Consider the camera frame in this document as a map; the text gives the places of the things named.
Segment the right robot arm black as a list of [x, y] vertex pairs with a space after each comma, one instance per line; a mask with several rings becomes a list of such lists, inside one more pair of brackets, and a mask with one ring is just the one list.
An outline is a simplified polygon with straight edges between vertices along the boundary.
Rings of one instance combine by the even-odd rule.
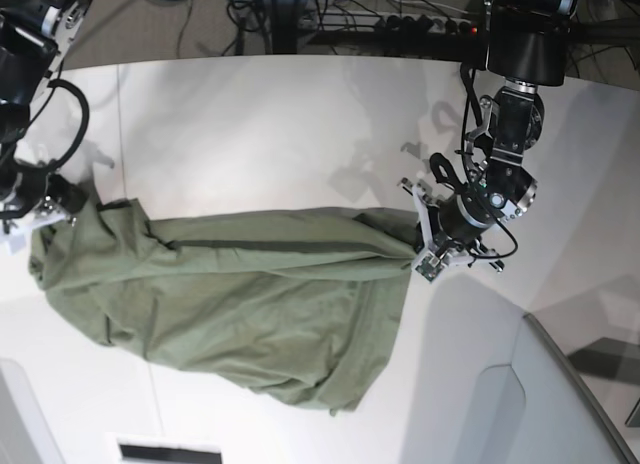
[[[1, 244], [22, 250], [36, 230], [73, 221], [86, 196], [60, 170], [79, 149], [89, 126], [85, 94], [62, 78], [65, 57], [93, 0], [1, 0]], [[48, 162], [16, 156], [39, 115], [31, 105], [56, 90], [78, 102], [81, 119], [69, 148]]]

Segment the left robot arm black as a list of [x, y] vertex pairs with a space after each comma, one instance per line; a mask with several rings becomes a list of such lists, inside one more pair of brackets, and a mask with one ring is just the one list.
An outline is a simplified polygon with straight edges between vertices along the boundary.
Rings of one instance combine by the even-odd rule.
[[414, 272], [428, 281], [453, 267], [486, 263], [504, 269], [508, 253], [485, 246], [482, 236], [505, 230], [532, 206], [538, 183], [523, 167], [524, 154], [540, 138], [545, 108], [540, 87], [559, 87], [565, 78], [569, 21], [577, 0], [484, 0], [484, 67], [503, 77], [494, 96], [475, 93], [474, 65], [460, 67], [466, 100], [458, 154], [458, 176], [441, 153], [429, 167], [452, 194], [436, 199], [419, 183], [402, 179], [418, 214]]

